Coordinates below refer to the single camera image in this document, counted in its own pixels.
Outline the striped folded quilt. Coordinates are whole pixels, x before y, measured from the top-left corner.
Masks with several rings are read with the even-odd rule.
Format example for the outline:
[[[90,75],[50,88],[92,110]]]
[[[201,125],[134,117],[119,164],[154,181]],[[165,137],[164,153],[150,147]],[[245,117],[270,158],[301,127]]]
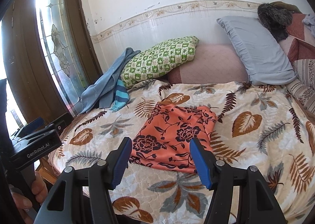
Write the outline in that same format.
[[[296,60],[293,67],[297,78],[287,89],[305,110],[314,114],[314,59]]]

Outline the grey blue garment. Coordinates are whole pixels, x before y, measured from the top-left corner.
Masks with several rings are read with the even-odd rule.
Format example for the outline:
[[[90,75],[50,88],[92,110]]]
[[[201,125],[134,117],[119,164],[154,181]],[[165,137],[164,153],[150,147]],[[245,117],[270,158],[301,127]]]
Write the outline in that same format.
[[[88,113],[95,105],[99,108],[109,108],[114,101],[117,82],[124,66],[141,51],[134,51],[128,47],[114,61],[110,68],[81,95],[82,111],[80,114]]]

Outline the floral leaf blanket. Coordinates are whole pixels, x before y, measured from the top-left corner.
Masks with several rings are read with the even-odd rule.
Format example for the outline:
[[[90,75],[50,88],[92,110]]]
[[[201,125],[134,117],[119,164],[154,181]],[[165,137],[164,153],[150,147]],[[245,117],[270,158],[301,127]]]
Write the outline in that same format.
[[[284,86],[168,84],[146,80],[129,90],[117,112],[95,109],[77,118],[49,155],[56,171],[89,167],[105,159],[124,137],[134,139],[156,104],[207,106],[217,116],[210,145],[233,167],[258,167],[288,223],[310,221],[314,207],[314,124]],[[145,223],[203,223],[212,192],[195,173],[129,163],[110,192],[116,214]]]

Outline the green patterned pillow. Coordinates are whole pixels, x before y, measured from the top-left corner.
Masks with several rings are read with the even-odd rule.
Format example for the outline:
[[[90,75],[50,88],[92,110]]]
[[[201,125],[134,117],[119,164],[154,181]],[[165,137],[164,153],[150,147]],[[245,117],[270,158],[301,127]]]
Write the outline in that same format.
[[[121,79],[126,88],[160,78],[178,66],[194,60],[199,39],[196,36],[168,39],[133,57],[123,68]]]

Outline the blue striped garment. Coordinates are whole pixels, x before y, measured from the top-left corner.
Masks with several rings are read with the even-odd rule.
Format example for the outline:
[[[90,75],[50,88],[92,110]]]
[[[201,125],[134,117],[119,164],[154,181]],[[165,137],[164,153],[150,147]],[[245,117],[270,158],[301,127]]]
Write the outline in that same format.
[[[122,79],[119,78],[116,83],[115,99],[110,110],[113,112],[119,111],[129,102],[129,100],[130,100],[130,97],[127,92],[127,89]]]

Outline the brown wooden door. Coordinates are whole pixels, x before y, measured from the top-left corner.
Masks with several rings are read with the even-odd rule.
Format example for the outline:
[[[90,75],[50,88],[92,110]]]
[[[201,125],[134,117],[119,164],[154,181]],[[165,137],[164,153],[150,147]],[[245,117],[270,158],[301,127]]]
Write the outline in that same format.
[[[101,75],[82,0],[10,0],[1,19],[1,78],[10,133],[38,117],[82,111],[81,95]]]

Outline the dark furry garment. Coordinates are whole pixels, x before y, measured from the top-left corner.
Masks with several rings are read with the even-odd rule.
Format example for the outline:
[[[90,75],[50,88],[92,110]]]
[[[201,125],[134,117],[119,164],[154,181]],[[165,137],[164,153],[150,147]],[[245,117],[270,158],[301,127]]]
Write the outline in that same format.
[[[292,11],[273,4],[260,4],[257,14],[261,24],[271,33],[277,42],[288,37],[287,27],[292,24]]]

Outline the white crumpled cloth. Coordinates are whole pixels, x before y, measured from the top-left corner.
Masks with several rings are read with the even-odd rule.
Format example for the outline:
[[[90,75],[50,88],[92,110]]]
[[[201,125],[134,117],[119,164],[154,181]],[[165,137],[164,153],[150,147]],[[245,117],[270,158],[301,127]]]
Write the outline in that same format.
[[[302,23],[311,31],[312,36],[315,37],[315,15],[307,14]]]

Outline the orange floral garment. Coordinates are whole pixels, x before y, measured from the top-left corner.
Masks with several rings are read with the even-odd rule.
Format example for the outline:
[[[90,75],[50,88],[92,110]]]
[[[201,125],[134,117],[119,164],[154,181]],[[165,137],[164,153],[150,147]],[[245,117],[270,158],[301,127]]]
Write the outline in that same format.
[[[132,141],[130,163],[166,171],[195,173],[190,141],[198,139],[212,151],[216,114],[207,106],[180,107],[156,104]]]

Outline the maroon pink quilt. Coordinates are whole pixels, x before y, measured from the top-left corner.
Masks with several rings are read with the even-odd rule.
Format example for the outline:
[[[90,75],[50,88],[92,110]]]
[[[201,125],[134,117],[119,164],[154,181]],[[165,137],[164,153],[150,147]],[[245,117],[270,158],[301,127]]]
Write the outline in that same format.
[[[287,27],[288,37],[279,42],[291,63],[302,59],[314,59],[314,36],[302,23],[305,14],[293,14],[293,21]]]

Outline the grey blue pillow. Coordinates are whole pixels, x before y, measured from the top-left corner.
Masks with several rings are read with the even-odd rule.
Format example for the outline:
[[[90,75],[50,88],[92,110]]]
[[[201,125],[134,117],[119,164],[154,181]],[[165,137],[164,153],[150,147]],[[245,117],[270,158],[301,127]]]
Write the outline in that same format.
[[[227,33],[253,85],[287,85],[296,79],[289,58],[259,19],[224,16],[217,23]]]

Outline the pink bed mattress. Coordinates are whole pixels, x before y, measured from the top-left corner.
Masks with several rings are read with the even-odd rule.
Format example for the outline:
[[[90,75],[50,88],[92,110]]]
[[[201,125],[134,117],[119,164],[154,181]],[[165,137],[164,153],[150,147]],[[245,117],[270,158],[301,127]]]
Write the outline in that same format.
[[[230,44],[204,44],[196,47],[194,60],[168,74],[172,84],[224,84],[247,82],[246,69]]]

